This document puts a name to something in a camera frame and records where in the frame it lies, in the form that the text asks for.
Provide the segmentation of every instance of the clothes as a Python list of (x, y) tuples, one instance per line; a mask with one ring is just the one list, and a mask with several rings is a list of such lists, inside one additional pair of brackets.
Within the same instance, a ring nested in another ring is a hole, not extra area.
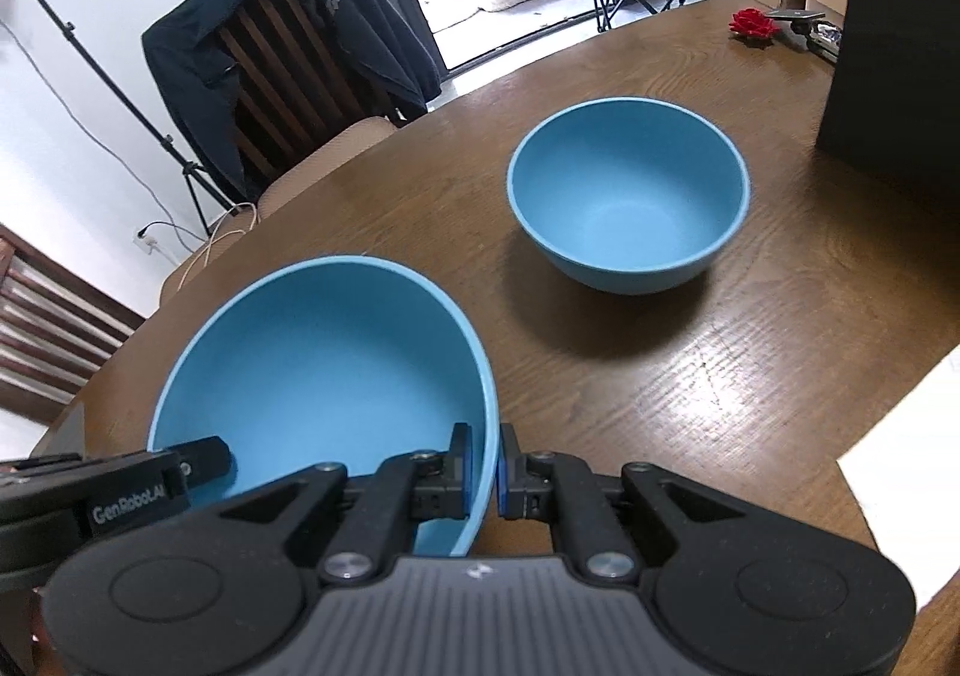
[[(254, 202), (260, 188), (244, 176), (234, 145), (240, 88), (233, 57), (214, 37), (244, 0), (186, 0), (143, 35), (143, 52), (160, 96), (214, 181), (234, 200)], [(299, 0), (322, 21), (347, 60), (379, 83), (408, 117), (440, 94), (433, 59), (388, 0)]]

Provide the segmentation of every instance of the red rose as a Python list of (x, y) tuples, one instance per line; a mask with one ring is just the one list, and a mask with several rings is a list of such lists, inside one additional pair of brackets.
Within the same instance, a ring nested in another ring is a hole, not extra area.
[(760, 40), (771, 40), (779, 32), (779, 26), (756, 8), (733, 13), (730, 22), (730, 31), (741, 37), (758, 37)]

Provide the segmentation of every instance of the white wall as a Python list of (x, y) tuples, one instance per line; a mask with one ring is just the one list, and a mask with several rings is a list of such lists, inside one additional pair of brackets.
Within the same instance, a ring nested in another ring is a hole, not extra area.
[(0, 408), (0, 460), (30, 456), (46, 431), (43, 425)]
[[(162, 133), (192, 157), (163, 107), (140, 35), (182, 0), (48, 0), (91, 54)], [(202, 233), (179, 167), (83, 63), (34, 0), (0, 0), (13, 28), (75, 114), (125, 158), (174, 214)], [(208, 217), (215, 208), (205, 200)], [(133, 245), (164, 219), (150, 195), (67, 117), (0, 29), (0, 224), (143, 315), (157, 307), (173, 265)], [(151, 230), (174, 259), (186, 256), (167, 227)]]

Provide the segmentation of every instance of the logo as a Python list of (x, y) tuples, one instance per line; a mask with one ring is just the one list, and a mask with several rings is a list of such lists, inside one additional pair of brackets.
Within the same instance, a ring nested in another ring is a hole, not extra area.
[(486, 563), (477, 563), (467, 568), (467, 576), (477, 581), (483, 581), (484, 576), (488, 576), (496, 571)]
[(119, 497), (116, 502), (109, 505), (94, 506), (91, 516), (97, 524), (106, 524), (119, 516), (124, 516), (125, 513), (133, 513), (145, 505), (155, 503), (162, 497), (167, 497), (166, 489), (163, 488), (163, 484), (155, 484), (152, 489), (147, 487), (143, 492), (134, 492), (128, 497)]

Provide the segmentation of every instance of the chair backrest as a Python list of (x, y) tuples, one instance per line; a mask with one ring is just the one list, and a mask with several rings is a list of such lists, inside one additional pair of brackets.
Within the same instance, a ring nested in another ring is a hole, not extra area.
[(143, 321), (0, 227), (0, 408), (50, 425)]
[(261, 190), (361, 119), (400, 123), (386, 91), (341, 59), (299, 0), (245, 0), (218, 38), (240, 71), (236, 144)]

